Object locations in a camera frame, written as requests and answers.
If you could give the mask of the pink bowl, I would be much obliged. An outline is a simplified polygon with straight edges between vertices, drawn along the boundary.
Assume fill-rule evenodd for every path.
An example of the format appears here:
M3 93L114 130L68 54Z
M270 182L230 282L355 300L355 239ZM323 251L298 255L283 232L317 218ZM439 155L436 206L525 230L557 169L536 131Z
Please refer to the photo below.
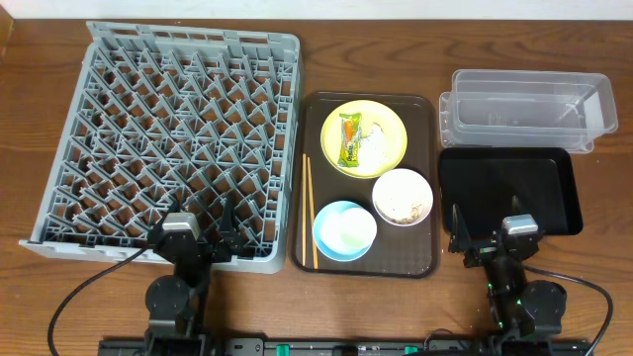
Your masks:
M433 208L429 182L419 173L405 168L381 175L372 190L372 203L387 223L413 226L429 217Z

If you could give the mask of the wooden chopstick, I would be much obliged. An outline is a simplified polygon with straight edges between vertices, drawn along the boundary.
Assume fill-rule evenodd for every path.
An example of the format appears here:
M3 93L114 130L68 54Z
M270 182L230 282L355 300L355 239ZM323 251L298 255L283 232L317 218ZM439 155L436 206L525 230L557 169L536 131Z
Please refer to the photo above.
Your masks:
M302 265L307 262L307 156L302 154Z
M308 197L310 208L310 223L311 223L311 236L312 236L312 251L313 251L313 265L314 269L318 269L318 250L316 244L315 235L315 202L314 202L314 188L313 188L313 175L312 175L312 162L311 158L307 157L307 174L308 174Z

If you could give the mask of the white cup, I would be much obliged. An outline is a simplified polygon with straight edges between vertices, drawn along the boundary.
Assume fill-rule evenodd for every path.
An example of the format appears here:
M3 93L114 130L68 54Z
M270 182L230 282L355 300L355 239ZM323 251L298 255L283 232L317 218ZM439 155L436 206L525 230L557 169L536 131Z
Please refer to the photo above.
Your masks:
M363 208L350 208L340 214L340 239L347 249L369 247L377 234L374 217Z

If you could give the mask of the light blue bowl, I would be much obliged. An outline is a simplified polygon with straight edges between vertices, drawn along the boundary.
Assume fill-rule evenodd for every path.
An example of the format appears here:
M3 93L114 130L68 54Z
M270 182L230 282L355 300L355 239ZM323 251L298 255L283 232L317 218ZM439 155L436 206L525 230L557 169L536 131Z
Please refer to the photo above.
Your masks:
M327 258L337 262L351 262L359 259L369 251L369 247L363 249L347 249L341 239L340 214L350 208L363 208L350 201L337 201L328 204L321 209L315 220L315 235L317 249Z

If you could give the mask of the white tissue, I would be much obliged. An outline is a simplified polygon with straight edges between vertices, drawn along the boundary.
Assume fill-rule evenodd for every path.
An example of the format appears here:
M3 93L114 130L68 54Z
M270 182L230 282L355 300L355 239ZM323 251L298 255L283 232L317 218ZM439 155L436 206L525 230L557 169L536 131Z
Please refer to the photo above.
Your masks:
M373 124L369 134L364 136L360 142L359 167L363 169L379 167L386 160L385 145L386 139L382 128Z

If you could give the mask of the green snack wrapper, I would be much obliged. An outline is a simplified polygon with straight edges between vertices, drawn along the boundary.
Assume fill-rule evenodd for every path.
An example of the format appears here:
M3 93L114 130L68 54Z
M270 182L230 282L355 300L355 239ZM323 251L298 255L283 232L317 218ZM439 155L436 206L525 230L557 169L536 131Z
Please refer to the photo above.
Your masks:
M362 114L339 115L341 123L341 145L337 164L341 167L357 167L359 165L358 153L362 135Z

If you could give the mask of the rice food scraps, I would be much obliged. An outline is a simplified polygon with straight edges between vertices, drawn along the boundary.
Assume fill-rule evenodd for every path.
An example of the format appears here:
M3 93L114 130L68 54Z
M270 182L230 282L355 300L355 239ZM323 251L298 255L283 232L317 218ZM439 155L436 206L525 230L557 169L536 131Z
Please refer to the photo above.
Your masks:
M411 225L422 221L430 212L431 205L416 196L387 196L375 201L376 209L388 222Z

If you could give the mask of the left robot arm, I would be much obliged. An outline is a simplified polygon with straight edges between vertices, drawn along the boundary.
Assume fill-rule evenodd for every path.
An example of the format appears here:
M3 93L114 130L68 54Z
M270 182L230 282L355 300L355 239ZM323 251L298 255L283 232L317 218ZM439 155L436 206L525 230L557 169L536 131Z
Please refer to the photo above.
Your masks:
M234 204L222 207L221 240L208 241L196 216L173 203L147 236L153 252L174 265L174 271L155 279L145 293L149 326L144 353L148 356L220 355L222 344L203 327L211 267L243 251L235 225Z

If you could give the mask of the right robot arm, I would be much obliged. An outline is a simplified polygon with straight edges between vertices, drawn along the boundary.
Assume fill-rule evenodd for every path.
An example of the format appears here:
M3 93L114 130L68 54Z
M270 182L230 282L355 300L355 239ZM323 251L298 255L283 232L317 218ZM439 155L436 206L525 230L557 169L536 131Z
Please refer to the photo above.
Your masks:
M499 333L487 338L487 355L551 355L549 338L562 331L567 292L546 280L528 281L523 261L539 251L543 234L535 219L509 216L485 239L471 237L458 205L452 206L448 249L464 255L466 268L482 267L491 314Z

